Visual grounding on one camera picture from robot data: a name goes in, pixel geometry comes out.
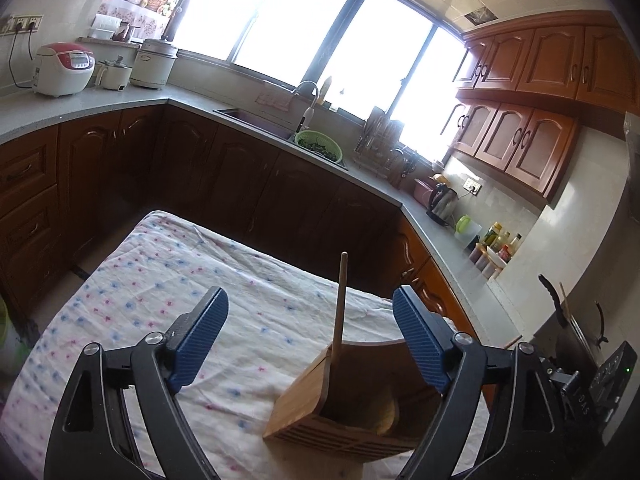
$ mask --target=blue gripper pad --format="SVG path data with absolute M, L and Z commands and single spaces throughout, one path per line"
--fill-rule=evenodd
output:
M 166 350 L 173 356 L 172 374 L 166 382 L 172 393 L 193 383 L 228 312 L 226 292 L 212 287 L 191 312 L 178 316 L 166 332 Z
M 396 323 L 424 382 L 441 394 L 451 381 L 445 367 L 446 353 L 453 350 L 453 330 L 442 316 L 429 312 L 409 285 L 396 288 L 392 298 Z

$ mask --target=metal screw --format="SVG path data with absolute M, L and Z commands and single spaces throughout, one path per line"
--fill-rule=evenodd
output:
M 454 336 L 454 339 L 461 345 L 470 345 L 474 341 L 474 339 L 469 334 L 466 334 L 464 332 L 458 332 Z
M 93 355 L 100 349 L 100 345 L 98 343 L 89 343 L 87 346 L 82 349 L 84 355 Z
M 520 343 L 518 345 L 518 348 L 523 354 L 527 355 L 531 355 L 535 351 L 535 348 L 533 348 L 533 345 L 531 343 Z
M 147 334 L 145 337 L 145 343 L 148 345 L 155 345 L 164 339 L 164 334 L 162 332 L 152 332 L 151 334 Z

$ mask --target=green vegetables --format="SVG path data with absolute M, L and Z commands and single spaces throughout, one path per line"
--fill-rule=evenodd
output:
M 337 162 L 338 160 L 338 156 L 335 155 L 335 153 L 329 151 L 326 148 L 326 146 L 323 146 L 322 144 L 318 144 L 317 142 L 309 142 L 308 140 L 305 140 L 305 139 L 300 139 L 298 141 L 298 144 L 303 148 L 306 148 L 310 152 L 319 153 L 320 155 L 324 156 L 325 158 L 328 158 L 329 160 L 332 160 L 334 162 Z

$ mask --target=window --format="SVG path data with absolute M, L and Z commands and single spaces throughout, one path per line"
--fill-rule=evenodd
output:
M 447 121 L 460 104 L 453 78 L 464 54 L 464 45 L 439 28 L 391 115 L 404 123 L 400 141 L 429 160 L 444 158 L 458 130 L 461 110 Z
M 444 158 L 465 49 L 423 13 L 399 0 L 188 1 L 168 33 L 178 47 L 288 88 L 331 76 L 328 103 L 361 120 L 382 108 L 405 124 L 402 143 Z
M 235 63 L 298 85 L 347 0 L 264 0 Z
M 365 0 L 320 76 L 326 100 L 361 119 L 387 111 L 432 26 L 397 0 Z

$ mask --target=window frame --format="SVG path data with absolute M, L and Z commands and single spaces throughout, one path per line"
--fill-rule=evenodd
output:
M 178 6 L 176 7 L 174 14 L 171 16 L 171 19 L 167 23 L 165 31 L 162 34 L 162 38 L 164 40 L 167 40 L 167 41 L 174 40 L 175 33 L 177 29 L 180 27 L 180 22 L 182 21 L 182 17 L 184 16 L 184 13 L 188 9 L 189 1 L 190 0 L 181 0 Z M 322 43 L 320 44 L 318 50 L 316 51 L 316 54 L 311 64 L 309 65 L 308 69 L 306 70 L 305 75 L 302 78 L 302 81 L 309 80 L 309 81 L 313 81 L 316 84 L 319 84 L 319 79 L 322 75 L 322 72 L 324 72 L 324 69 L 329 63 L 331 56 L 334 54 L 335 49 L 337 48 L 338 44 L 342 40 L 345 32 L 351 25 L 351 22 L 353 21 L 354 17 L 360 10 L 360 7 L 364 3 L 364 1 L 365 0 L 347 0 L 344 3 L 344 5 L 342 6 L 342 9 L 336 16 L 332 26 L 329 28 L 329 31 L 325 35 L 324 40 L 322 40 Z M 398 105 L 398 102 L 402 98 L 402 94 L 404 93 L 406 86 L 409 84 L 409 81 L 411 81 L 411 78 L 415 73 L 415 70 L 417 69 L 418 64 L 424 57 L 424 54 L 427 51 L 427 48 L 431 43 L 431 40 L 433 39 L 438 28 L 442 28 L 446 30 L 449 34 L 456 37 L 461 42 L 463 41 L 462 35 L 458 30 L 456 30 L 454 27 L 449 25 L 449 23 L 444 22 L 441 18 L 435 16 L 430 10 L 428 10 L 427 8 L 423 7 L 420 3 L 418 3 L 418 1 L 416 0 L 397 0 L 397 1 L 408 6 L 415 12 L 418 12 L 419 14 L 421 14 L 422 16 L 430 20 L 432 23 L 432 26 L 427 35 L 427 38 L 425 39 L 422 47 L 420 48 L 420 51 L 418 52 L 414 62 L 412 63 L 412 66 L 409 69 L 409 72 L 404 78 L 402 78 L 398 93 L 393 99 L 388 110 L 385 112 L 386 115 L 388 116 L 390 116 L 393 113 L 394 109 Z M 267 81 L 277 86 L 280 86 L 284 89 L 292 91 L 295 88 L 295 86 L 293 86 L 292 84 L 286 83 L 284 81 L 280 81 L 279 79 L 271 77 L 268 74 L 257 72 L 255 70 L 252 70 L 250 68 L 247 68 L 235 63 L 235 60 L 238 56 L 238 52 L 242 48 L 242 44 L 244 43 L 244 40 L 246 39 L 251 27 L 255 23 L 261 3 L 262 1 L 258 3 L 258 5 L 254 10 L 254 13 L 245 23 L 244 27 L 242 28 L 242 32 L 238 37 L 238 40 L 236 41 L 235 45 L 231 49 L 231 52 L 229 53 L 226 59 L 218 59 L 215 57 L 206 56 L 205 54 L 200 54 L 198 52 L 193 52 L 193 51 L 185 50 L 182 48 L 180 48 L 178 51 L 185 57 L 208 62 L 217 66 L 223 66 L 227 69 L 233 70 L 243 75 L 250 76 L 251 78 L 254 78 L 260 81 Z M 305 85 L 301 89 L 300 93 L 304 97 L 311 99 L 312 92 L 313 92 L 313 89 L 309 85 Z M 324 104 L 322 104 L 322 107 L 324 108 L 329 108 L 329 106 L 330 106 L 330 103 L 328 102 L 325 102 Z M 350 112 L 348 112 L 347 110 L 344 110 L 343 108 L 338 108 L 337 113 L 356 124 L 363 125 L 366 122 L 366 120 L 363 120 L 360 117 L 354 114 L 351 114 Z M 427 162 L 430 162 L 423 156 L 420 155 L 420 157 L 421 159 Z

